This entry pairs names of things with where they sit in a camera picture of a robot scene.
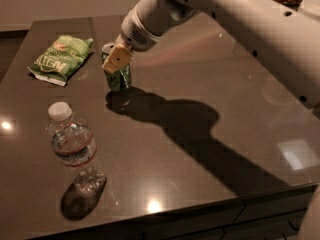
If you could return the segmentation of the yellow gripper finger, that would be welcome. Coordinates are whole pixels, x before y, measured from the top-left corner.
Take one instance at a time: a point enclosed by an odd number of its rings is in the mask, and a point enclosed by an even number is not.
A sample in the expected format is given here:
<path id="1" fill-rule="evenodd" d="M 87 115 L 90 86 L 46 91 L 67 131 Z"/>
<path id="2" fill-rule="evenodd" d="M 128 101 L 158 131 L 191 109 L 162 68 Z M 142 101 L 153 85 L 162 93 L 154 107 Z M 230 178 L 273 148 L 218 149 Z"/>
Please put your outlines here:
<path id="1" fill-rule="evenodd" d="M 102 51 L 107 53 L 107 58 L 104 60 L 102 67 L 110 74 L 115 73 L 129 64 L 133 57 L 125 45 L 118 43 L 106 43 L 102 47 Z"/>

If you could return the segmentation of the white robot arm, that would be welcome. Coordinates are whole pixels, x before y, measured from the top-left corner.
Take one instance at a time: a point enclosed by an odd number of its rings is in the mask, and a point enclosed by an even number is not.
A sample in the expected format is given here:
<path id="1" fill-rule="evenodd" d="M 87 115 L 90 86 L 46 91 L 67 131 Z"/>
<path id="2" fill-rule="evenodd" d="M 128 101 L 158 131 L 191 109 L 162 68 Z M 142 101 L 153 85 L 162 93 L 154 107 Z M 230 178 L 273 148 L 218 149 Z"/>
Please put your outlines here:
<path id="1" fill-rule="evenodd" d="M 113 74 L 197 13 L 216 20 L 306 108 L 320 107 L 320 23 L 273 0 L 140 0 L 124 18 L 103 69 Z"/>

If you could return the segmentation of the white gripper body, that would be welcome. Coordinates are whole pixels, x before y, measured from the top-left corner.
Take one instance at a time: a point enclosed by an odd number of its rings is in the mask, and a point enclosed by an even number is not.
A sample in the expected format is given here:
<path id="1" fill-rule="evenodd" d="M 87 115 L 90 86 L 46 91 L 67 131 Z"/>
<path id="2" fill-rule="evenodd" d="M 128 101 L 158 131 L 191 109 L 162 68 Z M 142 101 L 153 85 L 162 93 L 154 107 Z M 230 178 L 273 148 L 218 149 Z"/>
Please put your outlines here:
<path id="1" fill-rule="evenodd" d="M 157 44 L 163 34 L 163 16 L 159 9 L 134 7 L 124 18 L 116 42 L 130 51 L 145 52 Z"/>

